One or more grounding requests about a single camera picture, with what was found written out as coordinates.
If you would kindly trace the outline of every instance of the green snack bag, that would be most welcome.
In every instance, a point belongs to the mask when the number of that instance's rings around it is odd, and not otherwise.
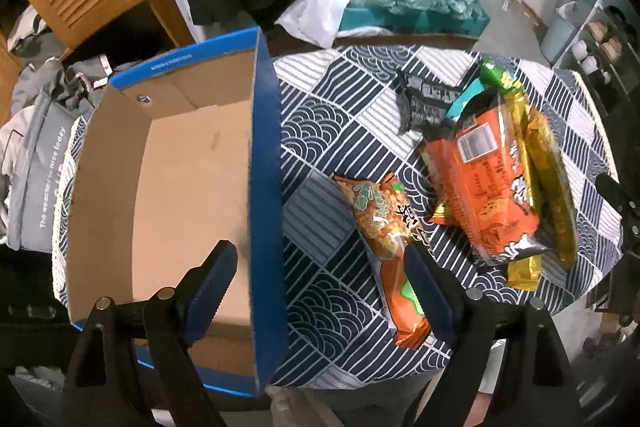
[[[523,91],[522,82],[515,80],[507,71],[490,60],[480,62],[480,82],[484,87],[497,87],[501,95]]]

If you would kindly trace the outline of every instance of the shelf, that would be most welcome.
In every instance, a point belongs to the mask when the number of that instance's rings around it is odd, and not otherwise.
[[[580,64],[578,63],[577,60],[575,60],[575,57],[571,53],[569,53],[568,56],[570,56],[572,61],[574,62],[575,70],[581,71]],[[586,74],[584,74],[584,72],[582,72],[581,77],[582,77],[582,81],[584,82],[584,85],[587,86],[587,90],[591,95],[591,99],[593,100],[593,103],[595,104],[596,109],[598,110],[598,113],[600,114],[601,117],[605,118],[609,114],[609,111],[606,109],[604,102],[602,101],[602,97],[600,96],[600,93],[595,88],[595,86],[591,84],[591,80]]]
[[[609,29],[613,31],[613,33],[616,35],[616,37],[620,40],[622,45],[625,47],[623,51],[624,52],[627,50],[630,51],[631,56],[633,57],[636,64],[640,68],[640,57],[638,57],[638,54],[636,53],[635,49],[633,49],[633,46],[630,44],[629,40],[626,38],[626,33],[623,32],[618,27],[613,17],[611,17],[602,6],[598,6],[597,12],[604,15],[607,18],[607,21],[609,22]]]
[[[618,70],[615,68],[615,66],[611,64],[611,61],[609,60],[609,57],[607,57],[607,54],[602,50],[601,44],[594,41],[591,41],[590,44],[594,46],[593,50],[595,51],[595,54],[598,55],[600,63],[602,64],[604,69],[609,71],[609,74],[611,75],[611,83],[613,84],[614,89],[616,89],[617,94],[622,97],[622,100],[627,100],[629,98],[629,95],[626,92],[625,85],[622,83],[622,77],[618,73]]]

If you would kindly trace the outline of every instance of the striped pattern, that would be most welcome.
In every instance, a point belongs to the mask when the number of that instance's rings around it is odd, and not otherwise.
[[[418,217],[428,217],[436,196],[416,146],[420,137],[400,132],[395,72],[466,86],[478,74],[478,54],[421,46],[344,47],[279,58],[282,89],[282,199],[289,355],[273,376],[277,385],[356,389],[374,381],[443,368],[447,347],[433,337],[416,350],[397,347],[335,173],[379,181],[390,171],[404,184]],[[578,77],[525,60],[492,57],[519,79],[531,102],[547,116],[561,146],[577,209],[578,259],[565,271],[555,254],[543,259],[535,295],[557,313],[593,288],[622,255],[620,216],[594,189],[603,170],[615,175],[602,126],[589,109]],[[54,285],[64,289],[65,219],[86,122],[70,141],[56,202]],[[423,221],[438,263],[464,287],[497,301],[522,304],[531,292],[504,286],[504,269],[472,257],[462,230]]]
[[[52,246],[52,276],[53,295],[65,306],[66,299],[66,248],[69,207],[71,206],[71,194],[74,188],[76,166],[82,150],[82,141],[87,129],[87,121],[80,116],[71,126],[71,138],[66,146],[65,159],[60,172],[58,183],[58,195],[53,214]]]

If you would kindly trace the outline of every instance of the blue cardboard box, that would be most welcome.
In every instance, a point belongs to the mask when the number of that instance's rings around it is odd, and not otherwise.
[[[190,355],[207,387],[259,395],[287,352],[280,184],[280,89],[258,28],[114,76],[72,196],[71,320],[101,296],[126,303],[177,285],[228,239],[238,271]]]

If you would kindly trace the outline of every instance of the shoe rack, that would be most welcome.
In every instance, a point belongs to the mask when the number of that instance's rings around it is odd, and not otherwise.
[[[626,0],[597,0],[553,64],[582,75],[603,118],[621,102],[628,103],[631,93],[640,89],[639,21]],[[596,71],[584,67],[583,57],[576,57],[578,42],[586,44],[588,56],[597,63]]]

